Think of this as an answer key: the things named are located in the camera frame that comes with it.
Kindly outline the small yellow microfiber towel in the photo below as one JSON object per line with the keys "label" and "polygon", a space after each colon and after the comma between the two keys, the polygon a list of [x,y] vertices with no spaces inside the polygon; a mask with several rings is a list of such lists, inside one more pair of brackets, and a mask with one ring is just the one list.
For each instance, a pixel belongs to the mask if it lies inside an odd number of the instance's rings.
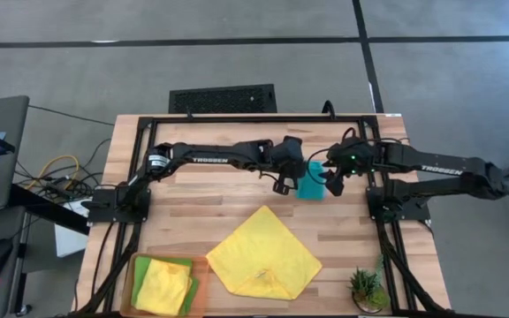
{"label": "small yellow microfiber towel", "polygon": [[178,315],[191,282],[190,272],[187,265],[151,260],[133,306],[151,314]]}

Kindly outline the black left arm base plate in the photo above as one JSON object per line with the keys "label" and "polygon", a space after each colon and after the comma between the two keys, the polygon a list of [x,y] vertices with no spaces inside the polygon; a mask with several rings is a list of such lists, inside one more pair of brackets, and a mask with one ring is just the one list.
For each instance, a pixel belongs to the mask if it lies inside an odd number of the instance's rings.
{"label": "black left arm base plate", "polygon": [[90,223],[141,223],[148,219],[151,192],[140,191],[128,196],[129,187],[100,188],[91,201],[82,203],[88,209]]}

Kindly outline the black desk beam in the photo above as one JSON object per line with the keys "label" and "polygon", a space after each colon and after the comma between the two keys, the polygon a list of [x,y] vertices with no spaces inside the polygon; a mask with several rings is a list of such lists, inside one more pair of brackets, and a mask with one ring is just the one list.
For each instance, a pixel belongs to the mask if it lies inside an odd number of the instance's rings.
{"label": "black desk beam", "polygon": [[48,201],[18,185],[12,185],[9,195],[10,207],[23,207],[28,213],[55,223],[66,229],[88,235],[86,217]]}

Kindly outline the large yellow microfiber towel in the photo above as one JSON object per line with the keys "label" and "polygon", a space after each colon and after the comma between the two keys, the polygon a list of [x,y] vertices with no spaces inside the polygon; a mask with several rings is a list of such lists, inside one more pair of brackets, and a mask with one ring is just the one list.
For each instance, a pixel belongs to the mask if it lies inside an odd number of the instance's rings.
{"label": "large yellow microfiber towel", "polygon": [[267,206],[256,210],[206,255],[234,295],[294,300],[323,268]]}

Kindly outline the green microfiber towel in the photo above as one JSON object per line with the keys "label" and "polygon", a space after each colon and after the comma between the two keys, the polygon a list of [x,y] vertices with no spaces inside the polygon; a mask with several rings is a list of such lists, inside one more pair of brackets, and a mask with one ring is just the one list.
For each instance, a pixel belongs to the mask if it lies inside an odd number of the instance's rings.
{"label": "green microfiber towel", "polygon": [[192,269],[193,262],[187,258],[137,256],[131,305],[155,315],[187,315],[199,287]]}

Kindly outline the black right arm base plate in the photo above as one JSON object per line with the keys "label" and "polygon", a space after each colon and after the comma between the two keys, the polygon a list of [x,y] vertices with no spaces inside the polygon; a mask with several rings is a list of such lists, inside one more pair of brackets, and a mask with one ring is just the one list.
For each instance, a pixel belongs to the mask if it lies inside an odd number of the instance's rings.
{"label": "black right arm base plate", "polygon": [[430,219],[428,198],[410,198],[407,201],[389,201],[383,197],[384,189],[370,187],[366,189],[370,217],[383,223],[399,220],[427,221]]}

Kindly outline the small potted green plant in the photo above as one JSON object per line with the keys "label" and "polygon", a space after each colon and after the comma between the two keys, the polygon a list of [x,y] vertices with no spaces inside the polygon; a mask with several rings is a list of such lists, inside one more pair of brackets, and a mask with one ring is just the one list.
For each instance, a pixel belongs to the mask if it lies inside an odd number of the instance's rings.
{"label": "small potted green plant", "polygon": [[350,278],[353,303],[366,314],[378,314],[391,299],[383,286],[384,257],[380,254],[373,270],[357,268]]}

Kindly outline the teal microfiber towel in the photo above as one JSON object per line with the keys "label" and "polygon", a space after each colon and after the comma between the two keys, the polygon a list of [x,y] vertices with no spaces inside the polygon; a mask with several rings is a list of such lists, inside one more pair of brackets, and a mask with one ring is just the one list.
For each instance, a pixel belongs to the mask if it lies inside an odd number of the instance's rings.
{"label": "teal microfiber towel", "polygon": [[322,201],[325,198],[325,180],[319,177],[323,172],[320,162],[310,162],[305,176],[299,180],[296,198],[306,201]]}

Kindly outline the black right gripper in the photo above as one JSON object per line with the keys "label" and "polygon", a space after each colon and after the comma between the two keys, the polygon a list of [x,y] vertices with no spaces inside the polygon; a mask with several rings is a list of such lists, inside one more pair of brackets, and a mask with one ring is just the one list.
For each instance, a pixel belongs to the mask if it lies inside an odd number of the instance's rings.
{"label": "black right gripper", "polygon": [[[351,137],[335,143],[327,151],[327,166],[336,168],[340,175],[362,175],[374,170],[375,147],[366,140]],[[332,171],[319,174],[325,181],[332,179]]]}

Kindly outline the black metal table frame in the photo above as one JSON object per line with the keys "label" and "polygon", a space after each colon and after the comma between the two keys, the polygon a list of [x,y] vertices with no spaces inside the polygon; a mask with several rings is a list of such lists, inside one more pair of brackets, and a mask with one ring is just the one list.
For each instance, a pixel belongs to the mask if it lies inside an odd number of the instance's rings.
{"label": "black metal table frame", "polygon": [[[167,115],[148,128],[140,115],[117,118],[104,168],[103,182],[125,181],[134,170],[133,153],[149,142],[231,145],[243,140],[280,142],[286,135],[302,139],[305,155],[322,158],[322,149],[338,142],[348,128],[366,137],[404,140],[400,115],[248,114]],[[210,270],[207,316],[253,317],[288,315],[355,316],[349,290],[357,269],[372,269],[380,252],[377,231],[368,215],[365,190],[369,178],[349,178],[339,197],[304,201],[271,189],[270,178],[227,165],[189,164],[173,176],[153,183],[148,220],[141,226],[138,249],[143,253],[177,252],[206,255],[258,208],[269,207],[322,263],[323,268],[294,300],[257,299],[229,293]]]}

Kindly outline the black perforated computer case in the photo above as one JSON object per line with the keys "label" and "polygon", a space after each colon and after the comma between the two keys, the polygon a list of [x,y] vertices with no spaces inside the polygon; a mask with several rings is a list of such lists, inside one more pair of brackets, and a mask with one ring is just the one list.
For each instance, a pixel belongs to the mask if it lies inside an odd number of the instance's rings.
{"label": "black perforated computer case", "polygon": [[273,84],[170,91],[170,114],[277,113]]}

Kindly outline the white paper sheet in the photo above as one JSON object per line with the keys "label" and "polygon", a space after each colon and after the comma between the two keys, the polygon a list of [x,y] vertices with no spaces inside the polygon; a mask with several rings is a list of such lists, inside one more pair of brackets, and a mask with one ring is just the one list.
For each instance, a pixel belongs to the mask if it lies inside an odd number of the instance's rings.
{"label": "white paper sheet", "polygon": [[[84,201],[88,201],[88,199],[65,203],[63,207],[87,218],[88,210],[81,205]],[[65,227],[57,224],[54,225],[54,230],[57,257],[64,258],[68,255],[75,254],[86,249],[87,235],[66,229]]]}

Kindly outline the orange plastic tray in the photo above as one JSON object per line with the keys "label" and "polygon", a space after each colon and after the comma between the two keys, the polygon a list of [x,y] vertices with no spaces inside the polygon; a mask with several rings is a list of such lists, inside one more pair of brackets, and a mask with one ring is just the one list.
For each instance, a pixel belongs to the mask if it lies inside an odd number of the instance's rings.
{"label": "orange plastic tray", "polygon": [[[176,316],[151,314],[136,309],[133,305],[146,274],[149,260],[168,261],[188,265],[191,268],[191,286]],[[207,307],[207,291],[209,285],[210,266],[207,259],[201,255],[183,254],[177,252],[137,252],[131,256],[128,265],[125,285],[121,297],[120,314],[125,318],[203,318]]]}

